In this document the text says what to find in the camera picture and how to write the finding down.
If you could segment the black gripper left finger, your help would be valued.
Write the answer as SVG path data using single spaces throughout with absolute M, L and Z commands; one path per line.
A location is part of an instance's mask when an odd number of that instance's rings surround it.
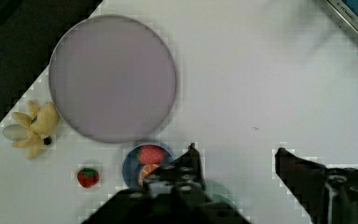
M 81 224 L 251 224 L 226 202 L 205 192 L 200 153 L 191 144 L 175 161 L 124 189 Z

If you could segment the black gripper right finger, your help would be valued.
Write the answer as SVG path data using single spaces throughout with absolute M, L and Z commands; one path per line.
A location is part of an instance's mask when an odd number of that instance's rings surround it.
M 358 224 L 358 169 L 328 168 L 280 147 L 275 172 L 312 224 Z

